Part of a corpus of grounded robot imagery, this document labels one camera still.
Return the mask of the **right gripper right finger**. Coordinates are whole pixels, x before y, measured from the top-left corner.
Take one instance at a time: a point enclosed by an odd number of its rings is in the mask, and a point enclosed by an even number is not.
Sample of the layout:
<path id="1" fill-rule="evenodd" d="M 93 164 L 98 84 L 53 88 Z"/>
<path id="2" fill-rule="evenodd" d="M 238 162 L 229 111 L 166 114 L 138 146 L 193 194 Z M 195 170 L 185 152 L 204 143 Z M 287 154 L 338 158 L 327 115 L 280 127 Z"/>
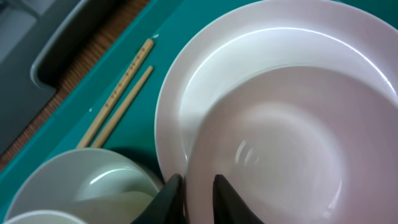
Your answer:
<path id="1" fill-rule="evenodd" d="M 214 224 L 264 224 L 221 174 L 213 181 Z"/>

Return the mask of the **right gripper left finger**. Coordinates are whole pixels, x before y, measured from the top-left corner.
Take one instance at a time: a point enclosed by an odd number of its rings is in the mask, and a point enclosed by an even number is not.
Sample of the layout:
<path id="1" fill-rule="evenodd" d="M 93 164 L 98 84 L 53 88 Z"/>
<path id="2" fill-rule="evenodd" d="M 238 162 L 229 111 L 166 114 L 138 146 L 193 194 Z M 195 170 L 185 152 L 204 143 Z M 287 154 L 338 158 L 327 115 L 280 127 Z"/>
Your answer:
<path id="1" fill-rule="evenodd" d="M 174 174 L 148 207 L 131 224 L 183 224 L 183 177 Z"/>

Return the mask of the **grey bowl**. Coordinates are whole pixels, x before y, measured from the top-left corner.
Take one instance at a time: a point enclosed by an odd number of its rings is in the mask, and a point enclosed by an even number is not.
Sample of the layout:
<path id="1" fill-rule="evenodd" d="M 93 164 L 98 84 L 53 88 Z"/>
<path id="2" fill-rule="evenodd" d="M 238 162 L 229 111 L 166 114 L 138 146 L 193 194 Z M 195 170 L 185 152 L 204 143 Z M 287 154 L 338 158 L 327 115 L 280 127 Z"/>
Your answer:
<path id="1" fill-rule="evenodd" d="M 31 173 L 12 199 L 5 219 L 56 210 L 85 223 L 132 223 L 162 187 L 152 171 L 117 152 L 74 149 Z"/>

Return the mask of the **short wooden chopstick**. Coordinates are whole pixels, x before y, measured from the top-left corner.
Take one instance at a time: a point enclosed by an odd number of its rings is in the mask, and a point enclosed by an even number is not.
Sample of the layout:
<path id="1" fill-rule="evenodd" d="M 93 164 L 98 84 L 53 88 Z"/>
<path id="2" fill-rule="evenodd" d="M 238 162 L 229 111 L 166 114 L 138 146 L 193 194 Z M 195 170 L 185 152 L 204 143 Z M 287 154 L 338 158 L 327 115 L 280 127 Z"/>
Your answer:
<path id="1" fill-rule="evenodd" d="M 150 74 L 153 71 L 153 66 L 149 66 L 144 74 L 140 77 L 134 87 L 131 89 L 127 97 L 123 100 L 123 102 L 119 105 L 117 110 L 114 112 L 112 117 L 106 123 L 105 127 L 101 130 L 97 138 L 93 141 L 91 147 L 100 148 L 106 140 L 109 138 L 109 135 L 113 132 L 116 125 L 119 123 L 120 119 L 123 117 L 130 104 L 133 102 L 141 88 L 144 86 L 146 80 L 149 78 Z"/>

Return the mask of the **long wooden chopstick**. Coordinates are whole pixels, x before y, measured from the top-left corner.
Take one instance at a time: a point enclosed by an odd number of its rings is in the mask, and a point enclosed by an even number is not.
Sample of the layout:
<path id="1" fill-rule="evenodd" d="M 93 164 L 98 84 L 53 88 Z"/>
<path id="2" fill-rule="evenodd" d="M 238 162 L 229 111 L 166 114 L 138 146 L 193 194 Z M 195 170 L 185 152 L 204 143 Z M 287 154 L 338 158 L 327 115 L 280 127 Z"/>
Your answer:
<path id="1" fill-rule="evenodd" d="M 133 61 L 130 63 L 127 70 L 124 72 L 123 76 L 119 80 L 118 84 L 114 87 L 114 90 L 111 92 L 110 96 L 100 109 L 96 118 L 93 120 L 90 127 L 81 138 L 80 142 L 76 146 L 77 149 L 89 146 L 89 143 L 93 140 L 95 134 L 98 132 L 99 128 L 110 114 L 114 105 L 119 100 L 120 96 L 138 71 L 139 67 L 142 65 L 143 61 L 146 59 L 149 52 L 152 50 L 153 46 L 154 41 L 152 39 L 147 39 L 144 42 L 143 46 L 139 49 Z"/>

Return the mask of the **large white plate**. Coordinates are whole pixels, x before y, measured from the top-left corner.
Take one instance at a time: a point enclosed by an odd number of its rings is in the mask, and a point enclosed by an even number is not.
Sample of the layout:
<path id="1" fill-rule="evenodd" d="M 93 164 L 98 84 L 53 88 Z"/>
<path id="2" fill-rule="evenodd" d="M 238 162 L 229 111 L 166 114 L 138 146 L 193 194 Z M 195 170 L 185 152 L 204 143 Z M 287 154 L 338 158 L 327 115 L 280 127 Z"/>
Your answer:
<path id="1" fill-rule="evenodd" d="M 227 178 L 264 223 L 397 222 L 397 30 L 334 1 L 259 1 L 180 51 L 155 114 L 189 223 Z"/>

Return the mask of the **white cup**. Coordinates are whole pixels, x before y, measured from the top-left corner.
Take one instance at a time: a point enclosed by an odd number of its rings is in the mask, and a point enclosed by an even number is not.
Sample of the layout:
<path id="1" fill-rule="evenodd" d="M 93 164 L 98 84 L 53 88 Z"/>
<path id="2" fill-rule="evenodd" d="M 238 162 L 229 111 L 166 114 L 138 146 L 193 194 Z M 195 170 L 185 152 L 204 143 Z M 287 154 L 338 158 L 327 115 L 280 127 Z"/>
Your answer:
<path id="1" fill-rule="evenodd" d="M 35 210 L 26 212 L 9 220 L 4 224 L 86 224 L 82 219 L 68 213 L 55 210 Z"/>

